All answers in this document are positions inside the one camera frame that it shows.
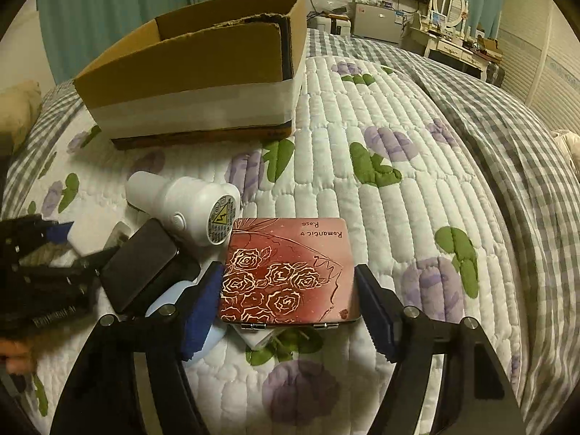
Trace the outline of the person's left hand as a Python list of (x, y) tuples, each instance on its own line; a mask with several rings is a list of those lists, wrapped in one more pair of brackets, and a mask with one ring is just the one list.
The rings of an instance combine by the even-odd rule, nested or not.
[(1, 338), (0, 355), (1, 363), (9, 374), (25, 375), (32, 373), (36, 369), (32, 343), (29, 341)]

